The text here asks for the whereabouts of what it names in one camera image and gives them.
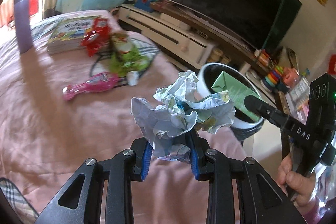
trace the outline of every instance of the wooden shelf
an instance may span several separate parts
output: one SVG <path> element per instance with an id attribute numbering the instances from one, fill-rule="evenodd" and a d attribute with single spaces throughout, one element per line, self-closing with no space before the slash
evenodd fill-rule
<path id="1" fill-rule="evenodd" d="M 182 10 L 165 3 L 152 2 L 151 8 L 167 14 L 177 20 L 182 21 L 183 23 L 195 28 L 204 34 L 206 34 L 209 38 L 216 41 L 218 43 L 218 48 L 223 50 L 223 52 L 230 56 L 233 60 L 244 61 L 251 65 L 253 69 L 255 69 L 261 76 L 266 76 L 269 72 L 269 68 L 261 64 L 260 62 L 255 63 L 255 57 L 251 51 L 242 47 L 235 41 L 230 38 L 224 36 L 220 32 L 208 27 L 202 22 L 194 19 L 189 16 Z"/>

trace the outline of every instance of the human hand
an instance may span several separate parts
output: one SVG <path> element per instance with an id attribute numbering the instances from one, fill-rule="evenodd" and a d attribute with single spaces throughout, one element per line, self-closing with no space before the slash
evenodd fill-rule
<path id="1" fill-rule="evenodd" d="M 304 176 L 293 172 L 292 168 L 292 159 L 290 154 L 288 154 L 282 160 L 278 168 L 276 183 L 286 194 L 286 184 L 298 193 L 296 203 L 299 207 L 310 205 L 314 197 L 313 193 L 316 185 L 315 172 L 313 172 L 310 177 L 305 178 Z"/>

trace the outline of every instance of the tv stand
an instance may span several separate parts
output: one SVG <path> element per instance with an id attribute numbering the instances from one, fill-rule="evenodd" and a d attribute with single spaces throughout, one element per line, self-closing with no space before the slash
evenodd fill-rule
<path id="1" fill-rule="evenodd" d="M 225 53 L 225 55 L 228 55 L 233 60 L 244 62 L 242 66 L 243 70 L 246 70 L 249 68 L 249 66 L 251 66 L 261 76 L 266 76 L 268 74 L 269 68 L 261 64 L 259 61 L 255 62 L 253 52 L 237 43 L 235 39 L 230 39 L 228 36 L 225 36 L 222 33 L 203 24 L 199 20 L 193 18 L 192 16 L 188 15 L 187 13 L 173 5 L 169 5 L 167 3 L 152 2 L 151 8 L 158 12 L 167 14 L 177 20 L 180 20 L 181 22 L 207 35 L 210 39 L 218 43 L 217 47 L 220 48 Z M 216 27 L 218 23 L 210 22 L 210 24 Z"/>
<path id="2" fill-rule="evenodd" d="M 176 26 L 161 18 L 161 13 L 149 13 L 134 5 L 123 4 L 119 20 L 132 25 L 151 39 L 180 69 L 198 71 L 207 62 L 215 43 L 187 30 L 185 24 Z"/>

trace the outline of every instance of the bed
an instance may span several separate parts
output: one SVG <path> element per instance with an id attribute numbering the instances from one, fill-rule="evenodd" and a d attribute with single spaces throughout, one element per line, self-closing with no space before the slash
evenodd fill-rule
<path id="1" fill-rule="evenodd" d="M 114 30 L 121 29 L 102 10 L 60 16 L 87 15 L 106 17 Z M 46 42 L 54 25 L 48 26 L 42 22 L 34 28 L 34 47 L 21 56 L 16 40 L 0 45 L 0 177 L 14 182 L 38 212 L 87 158 L 110 159 L 142 136 L 130 114 L 133 96 L 145 97 L 156 106 L 152 97 L 156 88 L 178 77 L 175 67 L 159 53 L 137 86 L 82 94 L 66 102 L 62 89 L 87 80 L 95 59 L 85 50 L 48 55 Z M 151 43 L 138 33 L 130 36 Z M 228 157 L 245 158 L 229 128 L 221 128 L 216 135 L 199 134 Z M 208 183 L 197 182 L 190 166 L 182 162 L 152 158 L 146 180 L 132 183 L 132 198 L 135 223 L 206 221 Z"/>

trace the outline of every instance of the white cabinet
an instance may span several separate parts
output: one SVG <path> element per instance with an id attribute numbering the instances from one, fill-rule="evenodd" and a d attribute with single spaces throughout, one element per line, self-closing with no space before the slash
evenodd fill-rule
<path id="1" fill-rule="evenodd" d="M 142 30 L 144 36 L 196 69 L 205 64 L 214 47 L 212 41 L 162 20 L 158 12 L 148 13 L 132 5 L 122 5 L 119 19 Z"/>

